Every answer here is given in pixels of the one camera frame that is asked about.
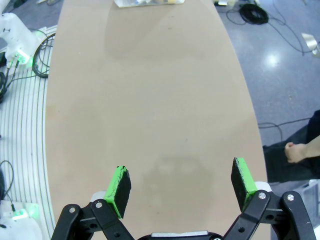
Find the brown tabletop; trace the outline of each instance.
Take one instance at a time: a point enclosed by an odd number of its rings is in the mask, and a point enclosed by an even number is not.
[[[65,0],[45,131],[55,219],[67,204],[87,205],[126,165],[132,190],[123,223],[135,238],[223,235],[240,213],[235,156],[266,180],[247,85],[210,0],[132,8]],[[269,239],[269,228],[256,236]]]

